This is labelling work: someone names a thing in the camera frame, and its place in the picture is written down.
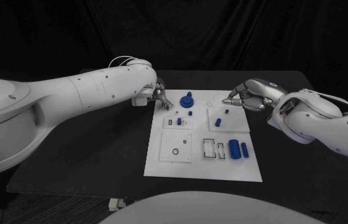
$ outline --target blue knob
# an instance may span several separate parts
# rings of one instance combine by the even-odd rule
[[[245,158],[249,158],[249,153],[247,153],[247,148],[246,148],[245,142],[242,143],[242,151],[243,151]]]
[[[216,120],[216,126],[217,126],[217,127],[220,127],[220,123],[222,123],[222,119],[217,118],[217,120]]]
[[[188,92],[187,96],[181,97],[180,105],[186,108],[190,108],[194,105],[193,93]]]
[[[237,140],[230,140],[230,157],[237,160],[242,158],[242,154],[240,154],[240,148],[239,148],[239,143]]]

